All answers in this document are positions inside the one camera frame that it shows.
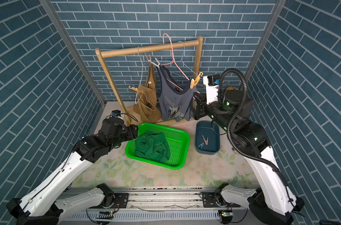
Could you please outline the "green plastic basket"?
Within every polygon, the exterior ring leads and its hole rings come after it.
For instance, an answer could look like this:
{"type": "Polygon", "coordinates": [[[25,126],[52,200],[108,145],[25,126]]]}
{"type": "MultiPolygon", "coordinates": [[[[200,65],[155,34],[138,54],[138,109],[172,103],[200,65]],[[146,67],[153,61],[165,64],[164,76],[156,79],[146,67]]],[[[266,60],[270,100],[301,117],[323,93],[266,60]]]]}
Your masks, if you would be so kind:
{"type": "Polygon", "coordinates": [[[142,123],[138,127],[138,136],[144,134],[145,131],[164,133],[170,147],[170,159],[165,163],[158,163],[135,156],[136,139],[129,141],[125,147],[125,153],[129,158],[172,170],[178,170],[185,164],[190,145],[190,136],[187,132],[152,123],[142,123]]]}

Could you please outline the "green tank top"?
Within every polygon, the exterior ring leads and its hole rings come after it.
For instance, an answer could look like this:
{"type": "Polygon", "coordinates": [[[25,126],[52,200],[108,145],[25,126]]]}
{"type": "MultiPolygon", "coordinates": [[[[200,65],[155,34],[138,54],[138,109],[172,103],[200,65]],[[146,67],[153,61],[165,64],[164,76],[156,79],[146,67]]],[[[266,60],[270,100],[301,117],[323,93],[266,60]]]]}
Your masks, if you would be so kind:
{"type": "Polygon", "coordinates": [[[158,163],[170,159],[170,147],[164,133],[145,131],[135,140],[135,156],[158,163]]]}

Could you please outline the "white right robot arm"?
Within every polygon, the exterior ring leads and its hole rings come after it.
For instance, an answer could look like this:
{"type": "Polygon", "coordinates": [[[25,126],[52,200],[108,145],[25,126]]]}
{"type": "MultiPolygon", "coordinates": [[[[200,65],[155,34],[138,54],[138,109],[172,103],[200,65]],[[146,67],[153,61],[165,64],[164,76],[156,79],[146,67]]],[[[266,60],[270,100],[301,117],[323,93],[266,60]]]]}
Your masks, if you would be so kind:
{"type": "Polygon", "coordinates": [[[295,196],[281,173],[265,129],[249,119],[253,101],[247,93],[231,90],[217,94],[207,103],[205,94],[195,93],[195,118],[209,116],[221,127],[233,150],[251,166],[259,188],[245,189],[225,182],[213,194],[213,201],[221,207],[232,204],[246,207],[266,225],[290,225],[292,213],[300,213],[305,203],[295,196]]]}

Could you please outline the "pink clothespin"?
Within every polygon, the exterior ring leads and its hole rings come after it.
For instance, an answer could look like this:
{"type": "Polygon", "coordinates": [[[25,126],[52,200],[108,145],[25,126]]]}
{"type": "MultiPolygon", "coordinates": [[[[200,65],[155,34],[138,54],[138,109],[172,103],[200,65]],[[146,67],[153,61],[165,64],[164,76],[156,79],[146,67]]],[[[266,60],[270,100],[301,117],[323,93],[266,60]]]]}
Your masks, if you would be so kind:
{"type": "Polygon", "coordinates": [[[204,144],[208,145],[209,144],[209,138],[204,137],[204,135],[202,135],[202,138],[203,138],[204,144]]]}

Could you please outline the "dark grey tank top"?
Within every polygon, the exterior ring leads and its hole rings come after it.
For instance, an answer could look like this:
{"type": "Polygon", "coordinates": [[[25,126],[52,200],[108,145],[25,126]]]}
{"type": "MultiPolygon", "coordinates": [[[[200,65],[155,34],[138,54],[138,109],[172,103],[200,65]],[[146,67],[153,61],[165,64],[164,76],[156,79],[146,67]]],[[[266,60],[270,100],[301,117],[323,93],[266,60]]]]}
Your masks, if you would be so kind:
{"type": "Polygon", "coordinates": [[[189,121],[194,116],[193,96],[197,88],[190,87],[190,80],[183,88],[177,88],[176,81],[165,66],[158,67],[157,72],[161,80],[159,106],[162,120],[189,121]]]}

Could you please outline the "dark teal plastic tray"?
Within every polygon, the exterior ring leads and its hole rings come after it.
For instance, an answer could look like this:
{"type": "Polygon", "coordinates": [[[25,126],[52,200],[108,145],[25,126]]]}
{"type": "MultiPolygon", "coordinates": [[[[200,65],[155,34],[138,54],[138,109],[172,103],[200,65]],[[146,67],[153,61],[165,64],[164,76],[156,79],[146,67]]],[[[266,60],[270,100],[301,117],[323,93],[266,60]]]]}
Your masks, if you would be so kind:
{"type": "Polygon", "coordinates": [[[200,154],[215,155],[220,150],[220,131],[216,123],[200,121],[196,125],[195,149],[200,154]]]}

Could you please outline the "pink wire hanger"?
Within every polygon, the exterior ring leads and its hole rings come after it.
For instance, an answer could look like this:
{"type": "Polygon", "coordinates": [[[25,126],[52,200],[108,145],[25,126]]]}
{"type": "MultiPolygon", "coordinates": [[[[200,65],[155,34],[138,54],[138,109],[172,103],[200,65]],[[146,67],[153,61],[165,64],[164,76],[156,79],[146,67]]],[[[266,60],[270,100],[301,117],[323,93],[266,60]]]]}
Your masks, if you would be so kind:
{"type": "MultiPolygon", "coordinates": [[[[168,62],[168,63],[166,63],[166,64],[164,64],[164,66],[165,66],[165,65],[174,64],[174,65],[178,68],[178,70],[182,73],[182,75],[183,75],[187,80],[189,80],[188,76],[187,76],[187,75],[183,72],[183,70],[178,66],[177,61],[175,60],[174,47],[173,47],[173,43],[172,43],[171,37],[170,37],[168,34],[164,33],[163,36],[162,36],[163,44],[165,44],[165,37],[167,37],[167,38],[169,39],[170,49],[171,49],[171,61],[168,62]]],[[[181,42],[181,44],[183,44],[183,48],[184,48],[184,49],[185,49],[186,47],[194,47],[194,46],[198,47],[198,46],[199,46],[199,43],[200,43],[199,40],[198,40],[197,45],[194,45],[194,42],[195,42],[195,40],[194,40],[194,41],[185,41],[185,42],[181,42]]]]}

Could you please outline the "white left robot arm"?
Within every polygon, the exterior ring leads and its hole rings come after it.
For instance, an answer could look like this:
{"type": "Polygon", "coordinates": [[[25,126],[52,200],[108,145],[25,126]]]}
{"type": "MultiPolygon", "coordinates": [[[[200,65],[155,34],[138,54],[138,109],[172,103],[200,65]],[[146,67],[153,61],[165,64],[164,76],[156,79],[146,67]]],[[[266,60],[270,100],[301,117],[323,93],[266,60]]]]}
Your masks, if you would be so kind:
{"type": "Polygon", "coordinates": [[[90,207],[112,207],[114,191],[104,183],[71,198],[59,199],[59,196],[99,158],[137,136],[137,125],[126,126],[118,117],[104,119],[99,132],[77,142],[66,160],[40,185],[22,198],[11,199],[6,205],[8,212],[18,225],[57,225],[90,207]]]}

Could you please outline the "beige clothespin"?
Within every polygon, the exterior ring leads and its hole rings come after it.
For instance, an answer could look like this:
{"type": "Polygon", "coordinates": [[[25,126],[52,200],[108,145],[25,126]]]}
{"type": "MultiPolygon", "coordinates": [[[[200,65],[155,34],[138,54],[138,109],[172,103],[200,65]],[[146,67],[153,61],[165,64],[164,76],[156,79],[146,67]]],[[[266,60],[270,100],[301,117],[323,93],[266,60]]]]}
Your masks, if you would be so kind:
{"type": "Polygon", "coordinates": [[[152,60],[151,60],[151,56],[148,56],[148,55],[145,53],[145,57],[147,58],[149,64],[152,65],[153,62],[152,62],[152,60]]]}
{"type": "Polygon", "coordinates": [[[161,64],[158,61],[157,58],[154,58],[153,60],[148,60],[149,63],[153,64],[155,67],[160,68],[161,64]]]}

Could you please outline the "tan tank top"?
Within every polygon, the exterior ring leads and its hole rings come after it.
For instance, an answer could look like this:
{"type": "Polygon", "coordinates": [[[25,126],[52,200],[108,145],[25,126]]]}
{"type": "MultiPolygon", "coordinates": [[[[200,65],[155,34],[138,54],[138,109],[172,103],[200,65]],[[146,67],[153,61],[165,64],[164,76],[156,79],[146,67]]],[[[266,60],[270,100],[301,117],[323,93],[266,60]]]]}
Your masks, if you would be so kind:
{"type": "Polygon", "coordinates": [[[143,122],[156,123],[161,119],[162,115],[157,107],[156,85],[154,66],[150,64],[146,84],[138,86],[138,102],[133,107],[134,112],[140,116],[143,122]]]}

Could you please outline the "yellow clothespin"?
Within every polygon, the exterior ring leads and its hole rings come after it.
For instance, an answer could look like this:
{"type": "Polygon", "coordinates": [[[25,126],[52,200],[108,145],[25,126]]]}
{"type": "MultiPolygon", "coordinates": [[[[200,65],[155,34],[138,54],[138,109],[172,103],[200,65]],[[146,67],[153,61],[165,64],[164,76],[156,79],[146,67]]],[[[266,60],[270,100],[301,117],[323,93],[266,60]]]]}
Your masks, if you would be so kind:
{"type": "Polygon", "coordinates": [[[199,72],[199,74],[196,76],[196,78],[192,78],[191,79],[191,84],[190,84],[190,88],[193,89],[194,87],[197,86],[197,84],[200,81],[200,78],[203,76],[203,72],[199,72]]]}

